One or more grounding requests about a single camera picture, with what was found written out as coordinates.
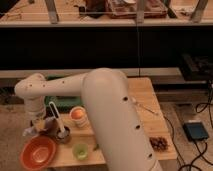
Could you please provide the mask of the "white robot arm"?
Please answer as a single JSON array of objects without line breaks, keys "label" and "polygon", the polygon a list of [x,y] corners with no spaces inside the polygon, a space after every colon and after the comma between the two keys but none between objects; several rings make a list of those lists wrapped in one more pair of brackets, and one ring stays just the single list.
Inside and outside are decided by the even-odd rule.
[{"label": "white robot arm", "polygon": [[109,171],[163,171],[122,71],[99,68],[50,81],[36,73],[18,82],[15,93],[33,119],[45,116],[46,96],[79,96]]}]

